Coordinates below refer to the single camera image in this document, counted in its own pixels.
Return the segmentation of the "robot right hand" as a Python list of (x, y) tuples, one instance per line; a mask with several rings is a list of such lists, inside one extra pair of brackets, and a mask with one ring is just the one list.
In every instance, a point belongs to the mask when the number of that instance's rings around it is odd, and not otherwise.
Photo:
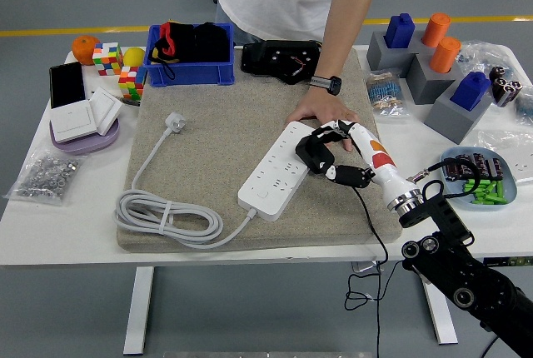
[(333, 155), (325, 148), (327, 143), (340, 140), (350, 141), (368, 166), (360, 175), (361, 181), (352, 183), (354, 187), (363, 188), (370, 182), (376, 183), (381, 187), (387, 209), (396, 211), (400, 216), (421, 204), (420, 189), (413, 181), (401, 176), (378, 138), (357, 122), (336, 120), (312, 132), (306, 142), (306, 151), (311, 157), (308, 166), (313, 172), (322, 173), (340, 184), (353, 180), (351, 170), (346, 166), (336, 166)]

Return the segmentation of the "person's left hand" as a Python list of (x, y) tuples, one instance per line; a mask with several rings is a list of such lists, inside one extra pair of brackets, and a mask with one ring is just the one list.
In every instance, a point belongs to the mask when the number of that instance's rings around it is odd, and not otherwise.
[(287, 116), (286, 123), (305, 118), (315, 118), (320, 124), (334, 120), (359, 121), (358, 115), (346, 107), (338, 97), (319, 87), (309, 87), (296, 108)]

